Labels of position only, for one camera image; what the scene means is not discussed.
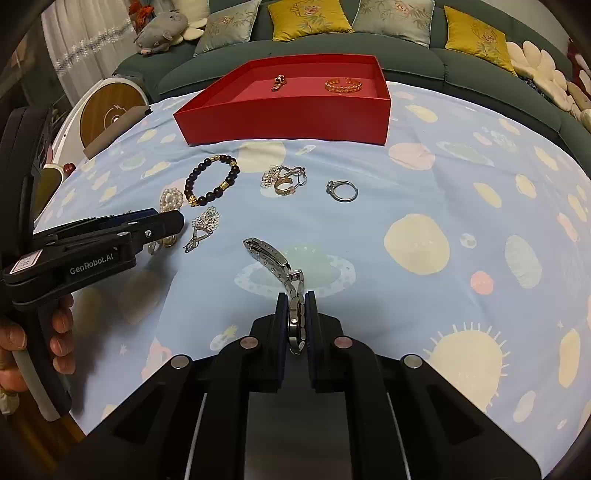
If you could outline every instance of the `silver ring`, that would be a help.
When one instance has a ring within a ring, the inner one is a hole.
[[[348,199],[345,199],[343,197],[339,197],[335,193],[335,190],[338,187],[340,187],[341,185],[349,185],[350,187],[353,187],[353,190],[355,191],[355,195],[353,195],[351,198],[348,198]],[[353,200],[355,200],[357,198],[357,195],[359,194],[359,190],[357,189],[357,187],[355,185],[353,185],[351,182],[349,182],[347,180],[337,180],[337,181],[331,180],[326,184],[326,193],[328,193],[337,202],[352,202]]]

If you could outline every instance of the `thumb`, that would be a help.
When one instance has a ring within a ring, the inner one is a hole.
[[[0,348],[5,350],[22,350],[27,345],[27,336],[22,327],[14,322],[0,326]]]

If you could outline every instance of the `wall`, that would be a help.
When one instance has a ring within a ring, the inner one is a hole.
[[[483,0],[523,22],[566,54],[569,35],[539,0]]]

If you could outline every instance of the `curtain lace trim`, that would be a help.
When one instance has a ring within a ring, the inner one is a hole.
[[[81,40],[80,43],[70,47],[68,51],[63,54],[62,58],[53,64],[57,75],[62,76],[66,74],[76,62],[100,52],[100,50],[109,43],[118,42],[128,30],[134,31],[129,18],[120,27],[108,28],[95,37],[89,38],[88,40]]]

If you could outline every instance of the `red ball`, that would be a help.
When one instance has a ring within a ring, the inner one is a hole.
[[[66,174],[66,177],[69,177],[70,175],[72,175],[74,173],[75,169],[76,169],[76,166],[73,163],[66,163],[64,165],[64,173]]]

